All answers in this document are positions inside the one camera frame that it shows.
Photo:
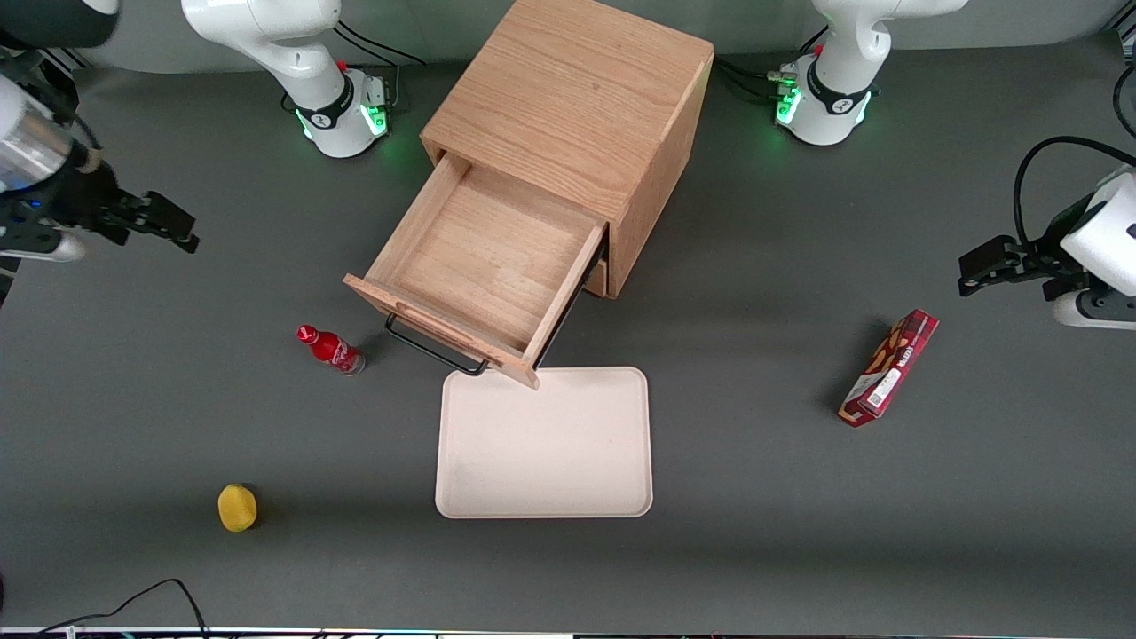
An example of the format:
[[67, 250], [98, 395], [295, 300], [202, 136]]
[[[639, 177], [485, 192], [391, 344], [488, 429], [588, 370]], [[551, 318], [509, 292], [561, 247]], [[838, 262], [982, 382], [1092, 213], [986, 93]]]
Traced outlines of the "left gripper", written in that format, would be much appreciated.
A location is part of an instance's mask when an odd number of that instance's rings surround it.
[[1120, 294], [1135, 294], [1135, 177], [1133, 169], [1113, 171], [1087, 200], [1081, 218], [1061, 240], [1062, 249], [1026, 249], [1010, 235], [999, 235], [958, 259], [958, 294], [1022, 280], [1039, 280], [1043, 297], [1088, 289], [1088, 274], [1104, 280]]

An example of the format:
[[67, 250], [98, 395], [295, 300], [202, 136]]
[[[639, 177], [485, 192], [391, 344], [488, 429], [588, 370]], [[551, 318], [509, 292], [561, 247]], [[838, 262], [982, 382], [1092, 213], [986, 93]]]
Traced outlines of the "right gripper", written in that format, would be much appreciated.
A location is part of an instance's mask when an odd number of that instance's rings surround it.
[[[122, 197], [108, 163], [94, 171], [66, 165], [39, 185], [3, 194], [5, 221], [50, 219], [65, 227], [83, 229], [126, 244], [137, 222], [137, 197]], [[197, 218], [159, 193], [142, 196], [142, 226], [147, 233], [172, 241], [194, 254], [200, 238], [193, 233]]]

